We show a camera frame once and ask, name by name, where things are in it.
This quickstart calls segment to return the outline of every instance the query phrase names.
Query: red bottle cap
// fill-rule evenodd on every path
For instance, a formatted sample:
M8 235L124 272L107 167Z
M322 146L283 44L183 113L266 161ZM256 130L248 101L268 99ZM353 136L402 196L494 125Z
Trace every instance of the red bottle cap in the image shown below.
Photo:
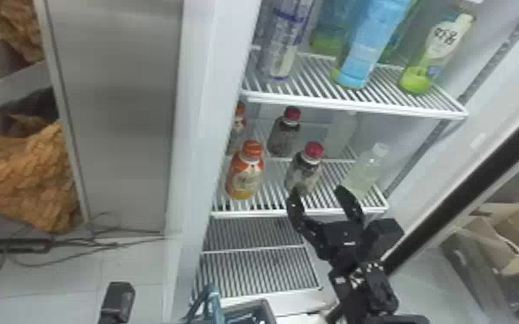
M291 121L299 121L301 114L302 114L302 112L300 111L300 109L298 107L288 106L285 109L284 117Z
M311 141L306 144L306 147L303 150L306 155L308 155L311 159L321 159L324 154L324 146L322 144Z
M261 159L264 147L256 140L246 140L241 151L250 159Z
M241 101L237 102L237 107L235 108L235 115L244 115L246 113L246 105Z

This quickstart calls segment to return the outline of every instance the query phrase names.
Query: wire shelf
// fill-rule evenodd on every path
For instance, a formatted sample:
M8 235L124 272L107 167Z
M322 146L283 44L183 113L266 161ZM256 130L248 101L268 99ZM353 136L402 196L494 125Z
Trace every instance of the wire shelf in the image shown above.
M202 254L193 297L209 283L223 298L320 289L305 247Z
M302 236L287 217L211 217L203 252L276 246L303 246Z
M266 82L256 72L258 50L252 50L247 62L241 94L250 103L272 103L363 111L388 115L409 115L448 120L468 117L465 108L439 86L426 94L412 96L397 86L403 68L377 65L370 82L361 90L348 90L328 78L335 59L311 53L300 53L294 69L285 82Z
M285 173L290 162L267 160L264 181L258 191L247 200L232 199L225 192L225 177L230 159L225 159L222 176L213 199L211 215L214 217L254 217L286 215L285 199L288 192L284 187ZM322 176L314 191L302 197L307 215L343 215L334 188L347 175L352 162L322 162ZM388 210L388 202L378 187L373 186L366 198L360 202L366 214L382 214Z

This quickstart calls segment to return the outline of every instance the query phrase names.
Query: bottle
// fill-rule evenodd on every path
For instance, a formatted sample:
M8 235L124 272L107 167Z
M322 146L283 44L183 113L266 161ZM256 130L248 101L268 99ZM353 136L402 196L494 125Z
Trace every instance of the bottle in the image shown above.
M350 15L354 7L352 0L327 0L320 8L316 28L310 36L314 52L322 55L340 54L350 27Z
M356 112L355 111L336 111L332 123L328 127L324 147L326 156L329 158L339 158L344 152L348 141L356 131Z
M294 187L300 196L308 195L322 174L322 154L324 146L316 141L306 144L303 151L296 153L285 173L284 186L291 192Z
M380 177L382 160L388 154L388 146L383 143L376 143L371 151L364 151L357 159L356 163L342 180L344 188L348 189L358 200L364 199Z
M234 154L225 180L225 191L234 199L245 200L255 193L262 181L263 146L256 140L246 140L241 151Z
M259 7L258 21L255 23L255 31L253 32L253 44L261 44L264 39L264 30L273 9L273 0L263 0Z
M235 108L235 118L234 124L231 126L231 133L229 134L229 142L228 142L228 155L232 155L237 151L237 147L240 144L240 138L243 135L243 132L246 130L246 105L241 101L237 102L237 107Z
M403 70L398 80L402 90L423 94L430 90L436 77L451 60L463 36L475 20L474 10L483 0L460 0L449 6L441 22L433 26L428 36Z
M272 2L257 64L259 74L267 80L283 81L290 75L313 4L314 0Z
M421 10L422 0L412 0L409 3L409 7L407 8L408 14L403 21L398 24L397 31L392 34L391 39L388 40L388 44L385 47L385 50L380 55L380 59L378 62L388 64L392 59L392 54L397 50L400 42L403 41L406 32L409 30L410 25L415 20L416 15Z
M368 1L367 6L354 17L350 35L336 58L336 67L330 73L335 82L350 89L360 89L366 85L410 1Z
M300 109L288 106L284 115L273 123L272 132L267 139L267 151L275 157L286 157L291 150L300 133Z

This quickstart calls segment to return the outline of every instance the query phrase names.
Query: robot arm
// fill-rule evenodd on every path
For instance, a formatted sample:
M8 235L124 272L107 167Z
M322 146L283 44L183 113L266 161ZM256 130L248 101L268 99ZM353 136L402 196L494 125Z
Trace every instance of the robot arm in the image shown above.
M334 191L346 221L324 223L306 216L296 189L286 201L293 227L316 249L318 258L332 266L328 279L340 308L328 318L335 323L344 315L348 324L419 323L424 316L397 316L398 299L385 275L380 258L403 236L393 219L371 221L367 226L356 198L342 186Z

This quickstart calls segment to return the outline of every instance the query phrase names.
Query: refrigerator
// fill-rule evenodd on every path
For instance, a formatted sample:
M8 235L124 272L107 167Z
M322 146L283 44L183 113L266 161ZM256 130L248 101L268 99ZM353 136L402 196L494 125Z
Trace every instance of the refrigerator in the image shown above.
M295 150L323 142L335 114L355 112L354 135L341 155L323 161L322 179L303 204L317 219L341 219L332 190L358 154L388 144L384 173L361 204L367 216L394 218L403 228L405 237L385 255L396 270L448 224L431 223L435 211L459 199L456 190L519 131L519 2L485 0L427 94L396 87L444 3L425 2L398 48L402 60L377 65L369 85L352 91L329 80L334 58L312 53L306 41L295 79L264 82L253 44L260 0L38 0L84 218L158 229L177 242L169 318L184 315L194 292L211 282L226 305L264 297L276 315L329 308L329 266L286 219L291 157L267 154L259 191L236 201L224 191L225 151L238 100L247 107L247 137L262 143L284 108L298 106ZM423 239L411 244L407 238L420 231Z

